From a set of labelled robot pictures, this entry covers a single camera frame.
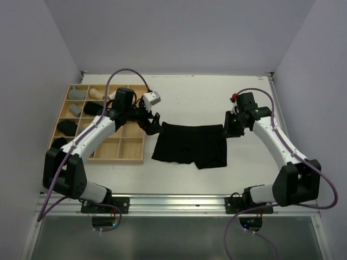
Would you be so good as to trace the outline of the white underwear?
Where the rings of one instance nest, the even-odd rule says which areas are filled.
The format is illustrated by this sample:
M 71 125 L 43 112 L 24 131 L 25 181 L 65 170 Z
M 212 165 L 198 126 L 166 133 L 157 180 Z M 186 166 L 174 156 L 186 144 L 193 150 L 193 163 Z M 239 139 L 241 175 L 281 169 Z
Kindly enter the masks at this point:
M 113 100 L 115 98 L 115 92 L 111 93 L 111 94 L 108 94 L 108 98 L 110 100 Z

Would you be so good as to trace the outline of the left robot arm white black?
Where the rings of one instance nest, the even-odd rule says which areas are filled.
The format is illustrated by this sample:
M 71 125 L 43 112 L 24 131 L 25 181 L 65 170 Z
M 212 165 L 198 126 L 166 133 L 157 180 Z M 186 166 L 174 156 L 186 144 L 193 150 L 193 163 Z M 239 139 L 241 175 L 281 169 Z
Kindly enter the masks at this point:
M 113 205 L 110 189 L 87 180 L 84 163 L 113 133 L 127 122 L 136 122 L 146 135 L 162 132 L 160 115 L 152 106 L 161 101 L 149 91 L 135 101 L 134 90 L 119 88 L 111 101 L 105 101 L 93 121 L 72 141 L 61 148 L 52 147 L 44 160 L 43 186 L 48 190 L 44 204 L 53 192 L 70 199 L 93 203 L 98 211 L 108 212 Z

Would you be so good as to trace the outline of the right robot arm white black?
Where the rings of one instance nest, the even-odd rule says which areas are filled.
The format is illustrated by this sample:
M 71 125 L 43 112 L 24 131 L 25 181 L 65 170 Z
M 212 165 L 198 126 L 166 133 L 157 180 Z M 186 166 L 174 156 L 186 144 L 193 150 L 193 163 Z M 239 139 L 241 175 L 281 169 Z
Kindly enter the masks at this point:
M 233 109 L 226 112 L 224 134 L 238 138 L 248 128 L 266 146 L 279 173 L 274 183 L 251 186 L 242 194 L 242 208 L 255 212 L 260 206 L 276 203 L 279 206 L 298 205 L 318 198 L 321 169 L 317 160 L 308 160 L 283 135 L 272 108 L 259 107 L 253 93 L 233 94 Z

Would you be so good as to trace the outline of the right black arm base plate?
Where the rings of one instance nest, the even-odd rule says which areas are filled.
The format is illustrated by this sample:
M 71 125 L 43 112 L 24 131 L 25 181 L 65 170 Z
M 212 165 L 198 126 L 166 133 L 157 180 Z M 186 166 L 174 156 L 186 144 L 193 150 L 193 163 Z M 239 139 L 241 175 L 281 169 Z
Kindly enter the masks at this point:
M 266 206 L 266 203 L 255 203 L 249 195 L 235 192 L 229 197 L 224 198 L 224 206 L 226 214 L 236 214 L 255 207 Z

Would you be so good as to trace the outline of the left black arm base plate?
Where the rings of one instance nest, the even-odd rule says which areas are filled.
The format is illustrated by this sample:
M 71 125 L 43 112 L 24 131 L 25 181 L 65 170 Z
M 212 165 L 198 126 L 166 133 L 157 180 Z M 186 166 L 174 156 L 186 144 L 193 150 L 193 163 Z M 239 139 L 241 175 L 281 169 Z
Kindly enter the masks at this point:
M 111 208 L 110 205 L 117 207 L 122 214 L 128 214 L 130 207 L 130 198 L 129 197 L 109 197 L 103 202 L 105 206 L 97 205 L 92 201 L 85 201 L 81 206 L 81 213 L 85 214 L 111 214 L 116 213 L 114 208 Z

